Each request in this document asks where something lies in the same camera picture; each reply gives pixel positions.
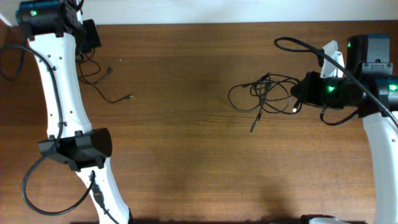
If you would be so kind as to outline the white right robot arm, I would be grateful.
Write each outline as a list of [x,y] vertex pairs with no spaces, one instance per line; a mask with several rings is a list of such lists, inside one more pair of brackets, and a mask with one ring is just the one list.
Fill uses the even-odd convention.
[[348,38],[346,65],[301,40],[304,52],[331,64],[343,77],[308,72],[291,89],[298,102],[323,110],[357,109],[369,141],[376,186],[375,223],[397,223],[397,76],[389,61],[387,34],[354,35]]

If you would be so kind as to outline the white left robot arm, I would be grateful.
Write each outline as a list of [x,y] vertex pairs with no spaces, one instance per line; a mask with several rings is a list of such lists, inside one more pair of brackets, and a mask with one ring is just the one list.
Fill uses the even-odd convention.
[[85,183],[100,223],[132,223],[111,170],[112,140],[108,129],[93,129],[83,106],[77,57],[101,46],[93,20],[82,20],[80,1],[23,1],[17,23],[28,40],[26,51],[35,56],[47,106],[47,139],[39,142],[41,158],[22,181],[22,196],[35,212],[57,216],[27,197],[27,181],[45,159],[66,164]]

